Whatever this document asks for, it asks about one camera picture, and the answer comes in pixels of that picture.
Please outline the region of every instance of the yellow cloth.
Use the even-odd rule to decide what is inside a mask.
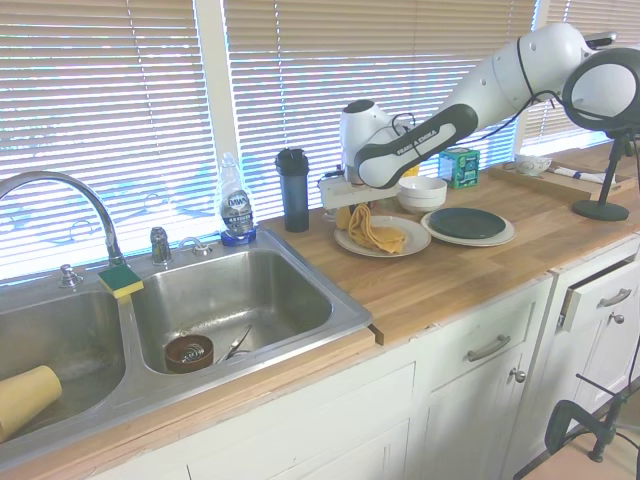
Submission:
[[[405,233],[393,227],[372,226],[371,210],[364,204],[358,205],[353,215],[349,207],[338,210],[336,226],[347,230],[349,238],[365,248],[378,248],[388,253],[401,253],[404,248]]]

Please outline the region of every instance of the sink rim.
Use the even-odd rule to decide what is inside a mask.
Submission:
[[[223,247],[218,242],[214,245],[212,254],[204,259],[195,257],[191,248],[185,247],[173,250],[173,262],[168,266],[154,266],[148,254],[128,257],[127,261],[144,281],[153,275],[162,275],[174,269],[200,263],[215,262],[220,258],[251,250],[268,250],[280,254],[292,268],[309,281],[331,305],[331,314],[327,321],[319,327],[272,344],[275,348],[266,346],[255,353],[242,355],[235,362],[229,360],[186,375],[172,375],[157,372],[146,364],[132,301],[127,297],[120,299],[118,315],[125,362],[125,372],[120,383],[105,399],[90,409],[2,444],[0,473],[44,453],[63,448],[98,432],[313,350],[371,324],[372,316],[364,307],[270,230],[259,229],[257,240],[249,245]],[[105,265],[89,265],[86,271],[82,272],[85,282],[73,291],[61,291],[58,288],[56,272],[41,274],[37,280],[26,284],[0,287],[0,299],[8,292],[24,291],[36,291],[38,297],[26,304],[23,301],[18,308],[9,309],[0,305],[0,313],[85,292],[109,295],[98,281],[96,272],[101,270],[101,267]],[[16,304],[15,298],[18,295],[12,297],[13,303]]]

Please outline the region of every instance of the drawer handle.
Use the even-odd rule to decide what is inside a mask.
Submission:
[[[600,300],[598,307],[613,307],[614,305],[625,301],[629,295],[631,295],[631,289],[621,288],[615,297],[603,298]]]
[[[507,346],[507,343],[511,341],[511,337],[508,335],[498,335],[496,341],[493,345],[489,345],[484,350],[480,350],[478,352],[474,352],[473,350],[469,350],[467,353],[467,358],[470,362],[477,362],[478,360],[482,360],[483,358],[488,357],[489,355],[493,355],[498,350],[503,349]]]

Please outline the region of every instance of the dish towel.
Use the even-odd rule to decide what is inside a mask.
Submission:
[[[565,168],[565,167],[550,168],[549,171],[553,173],[557,173],[558,175],[564,175],[565,177],[572,177],[572,178],[577,178],[578,180],[586,180],[587,182],[600,183],[600,184],[604,183],[604,176],[606,175],[605,173],[586,173],[586,172],[581,172],[579,170],[572,170],[570,168]],[[615,175],[613,176],[613,182],[611,182],[611,184],[612,185],[616,184]]]

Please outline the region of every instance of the soap label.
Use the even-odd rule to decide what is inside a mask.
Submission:
[[[222,202],[222,220],[229,232],[240,236],[253,229],[253,212],[244,190],[236,190]]]

